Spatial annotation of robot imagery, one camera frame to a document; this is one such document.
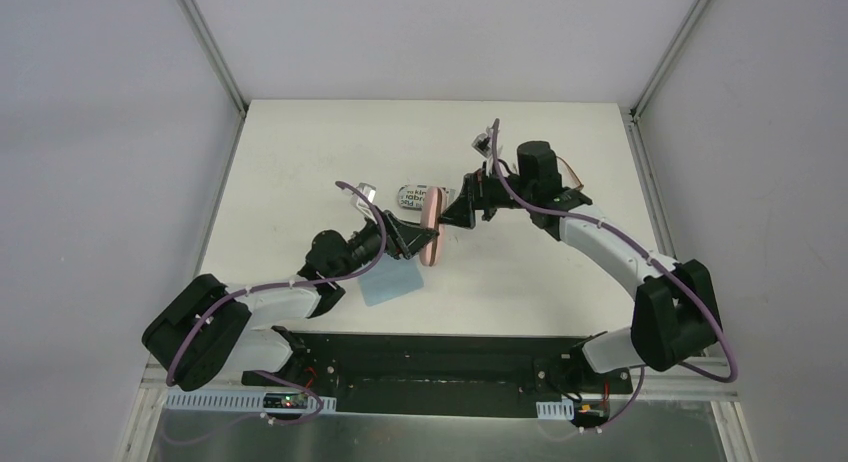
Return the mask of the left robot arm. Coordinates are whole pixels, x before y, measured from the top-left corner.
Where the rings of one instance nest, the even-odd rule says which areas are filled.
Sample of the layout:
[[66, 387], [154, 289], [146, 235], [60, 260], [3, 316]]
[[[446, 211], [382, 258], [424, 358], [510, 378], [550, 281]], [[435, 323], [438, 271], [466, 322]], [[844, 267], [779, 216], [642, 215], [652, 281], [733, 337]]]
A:
[[437, 221], [416, 225], [381, 213], [345, 238], [317, 234], [304, 266], [281, 282], [230, 290], [211, 274], [193, 279], [145, 329], [141, 341], [166, 369], [166, 382], [197, 390], [219, 374], [264, 371], [281, 386], [297, 384], [305, 360], [282, 324], [317, 318], [344, 296], [341, 281], [374, 268], [382, 256], [410, 259], [434, 247]]

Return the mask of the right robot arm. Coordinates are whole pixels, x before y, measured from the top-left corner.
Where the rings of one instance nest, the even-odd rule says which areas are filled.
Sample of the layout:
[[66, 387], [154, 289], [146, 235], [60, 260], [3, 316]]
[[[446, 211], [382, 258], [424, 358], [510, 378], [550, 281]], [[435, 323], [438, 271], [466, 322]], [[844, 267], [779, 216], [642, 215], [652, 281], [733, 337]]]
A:
[[592, 200], [567, 186], [560, 159], [546, 141], [517, 148], [517, 172], [497, 161], [468, 173], [441, 223], [472, 229], [500, 209], [525, 209], [532, 223], [581, 252], [633, 298], [630, 326], [583, 341], [572, 350], [569, 382], [595, 390], [616, 369], [647, 366], [667, 370], [719, 342], [721, 328], [708, 269], [653, 254], [608, 222]]

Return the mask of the pink glasses case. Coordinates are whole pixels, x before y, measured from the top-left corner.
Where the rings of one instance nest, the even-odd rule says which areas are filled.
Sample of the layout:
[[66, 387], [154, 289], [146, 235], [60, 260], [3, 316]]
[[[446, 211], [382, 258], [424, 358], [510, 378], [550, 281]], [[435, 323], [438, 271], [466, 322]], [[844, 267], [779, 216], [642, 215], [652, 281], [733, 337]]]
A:
[[434, 230], [436, 236], [419, 253], [420, 262], [423, 266], [435, 266], [440, 259], [442, 251], [441, 237], [444, 235], [440, 216], [444, 210], [446, 201], [446, 192], [442, 188], [431, 187], [425, 194], [420, 225], [422, 228]]

